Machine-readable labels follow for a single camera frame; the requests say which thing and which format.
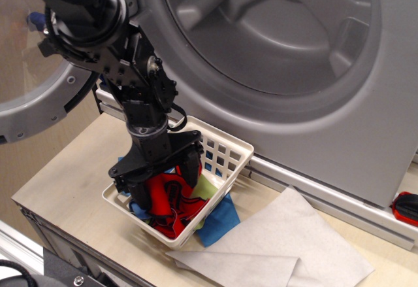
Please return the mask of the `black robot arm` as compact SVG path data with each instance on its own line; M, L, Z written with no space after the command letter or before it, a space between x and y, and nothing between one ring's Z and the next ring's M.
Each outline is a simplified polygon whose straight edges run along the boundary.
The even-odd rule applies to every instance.
M133 144L110 169L116 188L128 192L143 209L157 202L154 177L179 167L194 187L202 147L199 131L170 127L176 109L176 83L163 69L125 0L43 0L47 43L72 64L102 75L121 105Z

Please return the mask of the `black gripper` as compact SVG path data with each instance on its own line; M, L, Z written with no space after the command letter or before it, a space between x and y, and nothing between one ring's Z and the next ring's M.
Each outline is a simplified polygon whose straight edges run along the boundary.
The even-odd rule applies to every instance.
M201 174L200 142L201 132L169 132L164 130L158 136L132 136L130 151L108 174L113 179L117 191L129 192L135 203L146 211L152 207L152 199L147 180L179 167L181 176L190 188L194 188Z

